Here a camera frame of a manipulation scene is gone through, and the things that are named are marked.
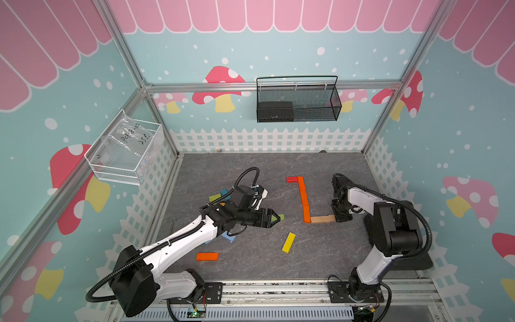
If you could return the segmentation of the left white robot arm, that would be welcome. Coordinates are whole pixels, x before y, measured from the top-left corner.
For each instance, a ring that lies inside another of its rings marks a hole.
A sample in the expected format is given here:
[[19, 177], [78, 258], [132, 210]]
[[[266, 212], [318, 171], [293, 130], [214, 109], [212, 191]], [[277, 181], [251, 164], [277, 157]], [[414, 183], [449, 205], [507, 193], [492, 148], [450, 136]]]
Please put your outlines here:
[[227, 193], [200, 207], [190, 224], [152, 245], [123, 249], [113, 271], [88, 290], [86, 301], [117, 301], [126, 317], [142, 313], [158, 300], [181, 298], [192, 305], [202, 301], [207, 286], [197, 271], [189, 268], [170, 276], [165, 272], [200, 245], [223, 234], [236, 236], [236, 225], [245, 231], [269, 229], [280, 222], [275, 211], [260, 206], [268, 192], [258, 184], [259, 175], [255, 166], [244, 170]]

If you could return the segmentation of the orange block short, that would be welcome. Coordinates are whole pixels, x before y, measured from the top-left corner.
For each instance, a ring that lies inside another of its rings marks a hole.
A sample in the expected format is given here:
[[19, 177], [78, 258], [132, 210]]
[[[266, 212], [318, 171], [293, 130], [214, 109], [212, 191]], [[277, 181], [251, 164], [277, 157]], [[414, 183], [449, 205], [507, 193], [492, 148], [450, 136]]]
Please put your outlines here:
[[303, 205], [303, 219], [306, 224], [310, 224], [311, 221], [311, 209], [309, 205]]

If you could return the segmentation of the natural wood block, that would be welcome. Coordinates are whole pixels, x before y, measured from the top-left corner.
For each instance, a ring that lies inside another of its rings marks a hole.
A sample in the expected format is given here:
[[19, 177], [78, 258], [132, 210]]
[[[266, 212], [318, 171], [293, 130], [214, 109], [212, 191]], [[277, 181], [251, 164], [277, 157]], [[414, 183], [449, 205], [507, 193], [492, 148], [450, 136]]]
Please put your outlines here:
[[312, 224], [328, 224], [333, 222], [336, 222], [336, 218], [334, 215], [311, 217]]

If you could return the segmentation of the yellow long block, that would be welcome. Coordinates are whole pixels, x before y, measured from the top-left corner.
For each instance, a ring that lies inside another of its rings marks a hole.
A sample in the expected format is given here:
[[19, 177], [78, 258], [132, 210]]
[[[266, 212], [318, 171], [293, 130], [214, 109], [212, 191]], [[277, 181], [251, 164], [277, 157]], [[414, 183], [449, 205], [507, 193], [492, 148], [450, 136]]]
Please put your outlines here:
[[292, 248], [292, 245], [295, 241], [296, 235], [292, 232], [290, 232], [284, 242], [284, 245], [282, 247], [282, 251], [286, 254], [288, 254]]

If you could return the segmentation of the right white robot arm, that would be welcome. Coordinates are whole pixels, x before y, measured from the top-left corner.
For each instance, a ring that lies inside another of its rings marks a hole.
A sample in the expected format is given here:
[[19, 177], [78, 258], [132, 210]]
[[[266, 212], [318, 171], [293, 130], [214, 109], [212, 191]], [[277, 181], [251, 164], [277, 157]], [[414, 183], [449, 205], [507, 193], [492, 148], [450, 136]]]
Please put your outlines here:
[[372, 249], [346, 282], [327, 282], [334, 303], [383, 301], [381, 282], [395, 266], [429, 268], [433, 235], [426, 219], [410, 201], [399, 201], [354, 183], [343, 174], [332, 178], [331, 206], [336, 221], [363, 213]]

